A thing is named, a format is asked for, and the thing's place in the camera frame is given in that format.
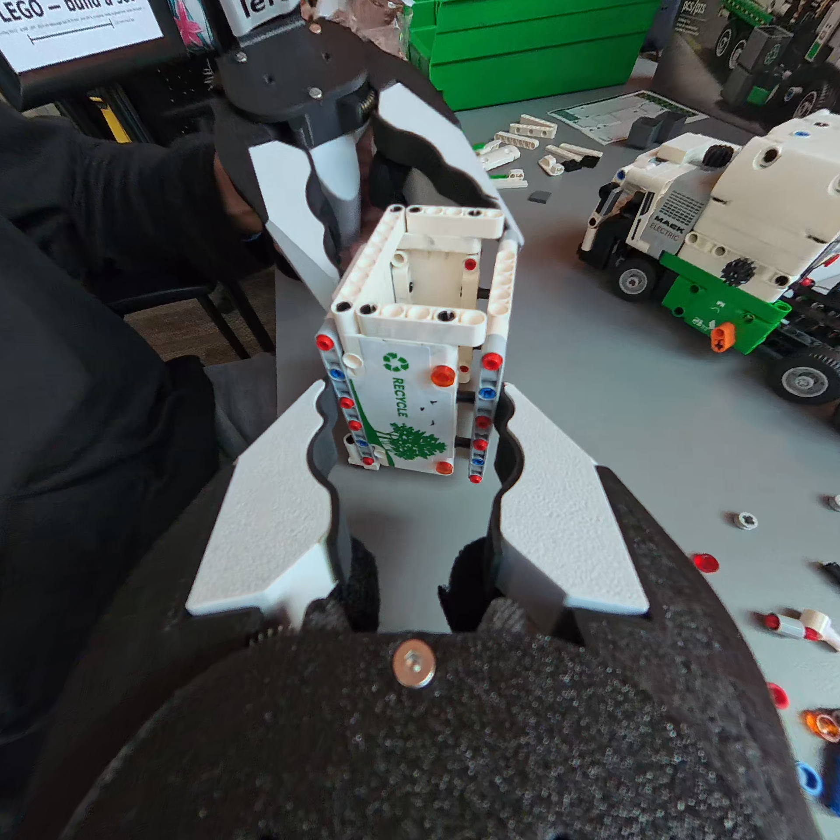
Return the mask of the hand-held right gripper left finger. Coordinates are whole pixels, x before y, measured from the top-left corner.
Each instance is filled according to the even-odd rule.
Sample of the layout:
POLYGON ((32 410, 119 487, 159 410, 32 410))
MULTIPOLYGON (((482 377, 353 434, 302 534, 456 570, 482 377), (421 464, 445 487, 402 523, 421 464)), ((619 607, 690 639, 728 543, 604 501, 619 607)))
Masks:
POLYGON ((299 627, 344 582, 344 523, 329 482, 338 406, 315 381, 238 457, 192 589, 193 616, 257 608, 299 627))

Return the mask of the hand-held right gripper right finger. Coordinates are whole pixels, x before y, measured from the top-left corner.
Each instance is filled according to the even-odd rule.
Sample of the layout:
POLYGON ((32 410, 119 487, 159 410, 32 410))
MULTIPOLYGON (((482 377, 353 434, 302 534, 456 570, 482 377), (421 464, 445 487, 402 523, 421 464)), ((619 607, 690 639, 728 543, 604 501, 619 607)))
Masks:
POLYGON ((519 389, 497 409, 487 581, 528 615, 644 615, 648 598, 594 459, 519 389))

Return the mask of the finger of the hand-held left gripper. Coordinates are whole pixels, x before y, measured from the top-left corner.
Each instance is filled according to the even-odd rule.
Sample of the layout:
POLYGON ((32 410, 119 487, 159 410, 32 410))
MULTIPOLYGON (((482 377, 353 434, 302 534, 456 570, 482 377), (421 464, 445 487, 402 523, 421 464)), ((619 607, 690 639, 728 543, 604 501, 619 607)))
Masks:
POLYGON ((372 125, 375 150, 385 161, 420 172, 454 205, 501 211, 503 237, 523 246, 522 232, 456 119, 396 82, 380 90, 372 125))
POLYGON ((278 140, 250 149, 276 247, 314 295, 332 295, 344 248, 344 140, 313 150, 278 140))

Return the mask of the white lego recycle container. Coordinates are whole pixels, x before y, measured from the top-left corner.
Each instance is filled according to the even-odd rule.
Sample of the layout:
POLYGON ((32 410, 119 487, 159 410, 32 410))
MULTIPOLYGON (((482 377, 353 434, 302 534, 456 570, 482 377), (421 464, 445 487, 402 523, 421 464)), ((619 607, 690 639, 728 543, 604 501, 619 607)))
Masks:
POLYGON ((350 462, 469 481, 487 468, 521 237, 502 208, 391 205, 344 273, 315 344, 350 462))

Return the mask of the person's left forearm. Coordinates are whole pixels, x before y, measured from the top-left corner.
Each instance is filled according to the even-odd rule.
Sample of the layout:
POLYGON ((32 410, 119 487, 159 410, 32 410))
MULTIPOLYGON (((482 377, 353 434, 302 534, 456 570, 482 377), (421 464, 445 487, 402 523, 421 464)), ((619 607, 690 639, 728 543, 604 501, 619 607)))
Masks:
POLYGON ((59 118, 1 111, 2 274, 186 267, 237 277, 247 249, 225 213, 214 143, 95 140, 59 118))

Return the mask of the pile of white lego beams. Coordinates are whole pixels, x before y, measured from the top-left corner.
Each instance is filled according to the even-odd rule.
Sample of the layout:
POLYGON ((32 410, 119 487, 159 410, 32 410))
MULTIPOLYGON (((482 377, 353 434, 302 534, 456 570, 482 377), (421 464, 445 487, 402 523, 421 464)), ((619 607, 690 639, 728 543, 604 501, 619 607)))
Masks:
POLYGON ((485 172, 500 190, 529 185, 521 167, 514 167, 523 152, 541 152, 537 166, 549 178, 596 168, 603 152, 573 143, 555 143, 558 124, 523 113, 518 122, 495 132, 492 139, 472 146, 485 172))

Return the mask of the scattered small lego pieces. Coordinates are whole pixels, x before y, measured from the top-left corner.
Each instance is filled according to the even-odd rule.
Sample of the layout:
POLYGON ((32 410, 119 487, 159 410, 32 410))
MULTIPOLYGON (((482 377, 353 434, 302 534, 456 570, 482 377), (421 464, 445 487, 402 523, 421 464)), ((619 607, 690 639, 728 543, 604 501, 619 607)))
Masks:
MULTIPOLYGON (((825 502, 829 508, 837 512, 839 511, 838 495, 825 497, 825 502)), ((755 517, 748 513, 739 513, 736 516, 736 523, 745 529, 752 529, 757 525, 755 517)), ((696 553, 692 555, 691 559, 700 572, 713 573, 717 572, 719 569, 719 562, 711 554, 696 553)), ((833 625, 838 631, 838 624, 833 623, 833 625)), ((827 646, 823 643, 813 642, 810 640, 808 641, 827 646)), ((834 651, 834 654, 837 657, 836 661, 838 663, 838 653, 834 651)), ((773 703, 777 706, 777 708, 782 709, 786 707, 786 704, 788 703, 788 700, 786 699, 787 696, 780 687, 772 687, 770 689, 770 693, 773 703)), ((812 734, 831 746, 828 758, 826 758, 824 763, 823 772, 817 772, 813 769, 813 767, 806 765, 804 762, 798 762, 796 764, 796 771, 801 787, 804 793, 810 795, 812 798, 821 798, 825 808, 830 813, 838 817, 838 708, 834 710, 805 710, 801 714, 801 719, 812 734)))

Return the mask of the white red lego connector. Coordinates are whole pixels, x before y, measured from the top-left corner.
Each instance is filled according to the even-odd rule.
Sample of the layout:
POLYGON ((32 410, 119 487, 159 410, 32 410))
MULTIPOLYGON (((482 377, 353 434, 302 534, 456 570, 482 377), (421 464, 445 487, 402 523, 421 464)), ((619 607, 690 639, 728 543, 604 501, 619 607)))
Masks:
POLYGON ((805 609, 798 618, 769 613, 763 617, 764 626, 778 635, 826 644, 839 652, 839 634, 831 618, 812 609, 805 609))

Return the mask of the white green lego truck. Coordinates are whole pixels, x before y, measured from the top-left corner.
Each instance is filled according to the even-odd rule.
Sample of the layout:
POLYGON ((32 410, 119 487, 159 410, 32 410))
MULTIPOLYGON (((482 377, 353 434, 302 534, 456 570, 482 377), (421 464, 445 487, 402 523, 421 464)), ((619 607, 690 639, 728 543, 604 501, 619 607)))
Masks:
POLYGON ((579 257, 714 353, 771 351, 786 401, 838 404, 838 141, 824 108, 743 146, 681 134, 601 187, 579 257))

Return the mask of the person's left hand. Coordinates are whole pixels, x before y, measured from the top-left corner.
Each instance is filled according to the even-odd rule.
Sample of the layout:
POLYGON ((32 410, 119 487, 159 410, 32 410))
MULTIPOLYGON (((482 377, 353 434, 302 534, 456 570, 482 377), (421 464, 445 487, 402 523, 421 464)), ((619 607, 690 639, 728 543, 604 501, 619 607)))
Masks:
POLYGON ((277 254, 266 234, 265 226, 256 211, 240 195, 235 184, 226 173, 217 153, 213 157, 213 174, 220 202, 228 222, 234 229, 238 240, 252 256, 277 270, 277 254))

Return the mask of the crumpled clear plastic bag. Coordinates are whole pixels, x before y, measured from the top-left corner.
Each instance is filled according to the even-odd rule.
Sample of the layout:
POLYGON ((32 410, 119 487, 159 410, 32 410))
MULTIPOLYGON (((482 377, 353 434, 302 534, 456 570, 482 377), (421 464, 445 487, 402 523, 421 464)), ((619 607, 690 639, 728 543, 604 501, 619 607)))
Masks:
POLYGON ((408 59, 414 1, 319 2, 322 18, 341 24, 385 52, 408 59))

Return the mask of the person's grey trouser leg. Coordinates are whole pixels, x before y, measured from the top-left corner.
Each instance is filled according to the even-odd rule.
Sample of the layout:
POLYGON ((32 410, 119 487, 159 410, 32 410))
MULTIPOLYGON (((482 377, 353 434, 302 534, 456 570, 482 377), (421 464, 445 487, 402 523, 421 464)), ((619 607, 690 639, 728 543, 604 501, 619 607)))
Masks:
POLYGON ((277 419, 277 361, 268 353, 204 367, 220 450, 235 460, 277 419))

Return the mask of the stacked green plastic bins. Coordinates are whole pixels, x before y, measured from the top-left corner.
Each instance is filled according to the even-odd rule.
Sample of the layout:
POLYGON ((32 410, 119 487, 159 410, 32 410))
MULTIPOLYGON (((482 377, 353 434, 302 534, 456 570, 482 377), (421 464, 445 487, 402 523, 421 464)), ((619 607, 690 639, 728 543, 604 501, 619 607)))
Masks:
POLYGON ((422 1, 408 59, 455 111, 609 88, 630 77, 656 1, 422 1))

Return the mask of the person's black clothing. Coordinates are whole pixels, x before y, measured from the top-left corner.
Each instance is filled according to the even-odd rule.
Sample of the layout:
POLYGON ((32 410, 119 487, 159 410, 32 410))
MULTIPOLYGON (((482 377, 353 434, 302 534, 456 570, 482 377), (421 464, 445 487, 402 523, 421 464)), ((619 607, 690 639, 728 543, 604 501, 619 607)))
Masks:
POLYGON ((74 661, 217 468, 214 391, 2 222, 2 817, 74 661))

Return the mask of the green white printed leaflet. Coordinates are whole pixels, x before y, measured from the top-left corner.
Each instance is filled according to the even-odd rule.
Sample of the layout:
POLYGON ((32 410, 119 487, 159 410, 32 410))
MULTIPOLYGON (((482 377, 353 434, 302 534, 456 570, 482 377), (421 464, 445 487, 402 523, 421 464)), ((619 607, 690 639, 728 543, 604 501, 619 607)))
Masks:
POLYGON ((624 141, 632 124, 639 118, 655 118, 673 112, 693 123, 707 118, 702 112, 683 106, 651 91, 634 91, 614 98, 589 101, 578 106, 549 111, 560 121, 601 145, 624 141))

